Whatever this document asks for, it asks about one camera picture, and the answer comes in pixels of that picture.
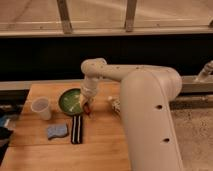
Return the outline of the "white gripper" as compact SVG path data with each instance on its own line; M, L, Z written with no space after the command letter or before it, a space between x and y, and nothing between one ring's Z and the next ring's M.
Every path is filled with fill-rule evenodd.
M82 84L81 84L81 93L79 101L80 106L83 107L85 104L88 103L88 98L93 98L97 94L97 87L98 87L98 79L85 77Z

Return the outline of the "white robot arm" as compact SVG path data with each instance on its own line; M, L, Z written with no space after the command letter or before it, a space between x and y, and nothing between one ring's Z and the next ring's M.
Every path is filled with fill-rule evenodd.
M132 171L184 171L169 102L182 89L179 73L153 65L109 65L105 59L81 64L83 100L97 94L98 81L120 83L120 110Z

